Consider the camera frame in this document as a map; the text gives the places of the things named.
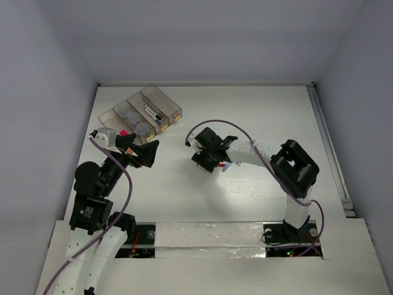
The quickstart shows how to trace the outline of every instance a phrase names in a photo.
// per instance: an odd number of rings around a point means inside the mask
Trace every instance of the red object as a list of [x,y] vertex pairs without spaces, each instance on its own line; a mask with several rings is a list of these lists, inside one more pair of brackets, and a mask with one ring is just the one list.
[[314,243],[314,240],[308,234],[306,234],[306,237],[311,241],[311,243]]
[[139,236],[140,236],[140,235],[141,235],[140,232],[138,232],[138,233],[136,234],[135,241],[133,242],[133,244],[132,244],[132,246],[131,246],[130,255],[134,254],[134,252],[135,252],[134,247],[135,247],[136,244],[138,244],[138,239],[139,239]]

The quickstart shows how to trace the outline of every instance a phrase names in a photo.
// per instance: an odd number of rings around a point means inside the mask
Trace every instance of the plastic container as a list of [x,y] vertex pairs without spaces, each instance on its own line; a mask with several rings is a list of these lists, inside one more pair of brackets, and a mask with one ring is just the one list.
[[[128,134],[133,134],[134,131],[124,123],[124,121],[115,113],[113,109],[106,111],[104,114],[98,117],[98,120],[107,128],[112,128],[116,131],[116,134],[120,134],[121,131],[126,131]],[[139,138],[134,140],[135,144],[142,144]]]
[[141,93],[160,113],[168,117],[170,125],[178,121],[183,116],[182,109],[154,84],[149,84],[143,88]]
[[169,127],[168,117],[141,92],[135,93],[127,101],[154,127],[156,134],[160,134]]
[[138,112],[131,112],[127,116],[127,122],[131,124],[131,126],[136,127],[138,124],[142,123],[141,114]]
[[[143,116],[141,116],[141,113],[129,104],[127,100],[123,100],[121,103],[115,105],[113,110],[119,115],[119,117],[120,114],[123,116],[123,122],[140,138],[142,144],[149,142],[155,136],[156,133],[153,126]],[[147,129],[147,131],[143,134],[141,134],[140,129],[138,130],[139,132],[136,130],[137,126],[140,124],[144,124],[144,128]]]

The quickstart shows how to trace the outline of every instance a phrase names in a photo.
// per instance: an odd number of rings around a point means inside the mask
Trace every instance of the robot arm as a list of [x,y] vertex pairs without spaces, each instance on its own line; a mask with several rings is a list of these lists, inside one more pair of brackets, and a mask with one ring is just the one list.
[[75,172],[76,196],[69,222],[71,233],[65,263],[44,294],[48,294],[51,284],[55,282],[52,294],[98,295],[100,278],[105,276],[119,248],[135,232],[134,216],[125,213],[119,216],[120,213],[116,212],[109,217],[113,202],[106,197],[124,168],[129,165],[135,168],[153,165],[159,142],[136,146],[133,144],[135,135],[117,136],[115,130],[110,128],[99,128],[90,136],[94,145],[110,151],[111,156],[101,167],[94,162],[85,162]]
[[293,197],[287,196],[287,211],[284,223],[293,231],[301,230],[308,222],[309,193],[316,182],[319,167],[294,140],[287,140],[281,149],[249,141],[241,142],[235,136],[221,139],[214,131],[206,127],[197,136],[191,136],[186,143],[192,146],[195,154],[192,160],[208,172],[212,171],[221,162],[249,163],[265,166],[255,151],[255,146],[261,153],[264,162],[274,171],[281,182],[290,189],[298,202]]

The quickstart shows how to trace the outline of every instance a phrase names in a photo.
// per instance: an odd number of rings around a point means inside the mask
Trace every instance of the gray wall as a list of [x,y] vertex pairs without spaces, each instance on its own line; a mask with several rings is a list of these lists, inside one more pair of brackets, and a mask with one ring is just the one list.
[[0,10],[0,286],[35,292],[96,91],[51,0]]
[[366,0],[317,83],[351,199],[393,291],[393,1]]
[[309,82],[362,0],[56,0],[100,82]]

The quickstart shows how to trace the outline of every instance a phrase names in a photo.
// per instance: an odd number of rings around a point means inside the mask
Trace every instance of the white panel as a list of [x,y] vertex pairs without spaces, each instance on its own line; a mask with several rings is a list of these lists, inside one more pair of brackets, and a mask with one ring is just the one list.
[[[341,225],[340,243],[349,242],[350,247],[334,247],[344,250],[346,257],[216,259],[210,251],[205,252],[210,259],[192,256],[188,256],[192,259],[179,259],[179,256],[168,259],[170,253],[165,259],[115,259],[100,294],[128,294],[131,291],[162,295],[388,295],[378,259],[372,247],[371,251],[368,248],[370,237],[364,223],[353,221]],[[353,236],[343,238],[345,232]],[[58,222],[37,295],[42,294],[45,284],[60,266],[58,257],[65,253],[68,235],[66,222]],[[352,258],[351,247],[362,255]]]
[[156,247],[208,248],[264,246],[262,222],[159,222]]
[[155,250],[159,259],[239,259],[265,258],[265,247],[229,248],[159,248]]

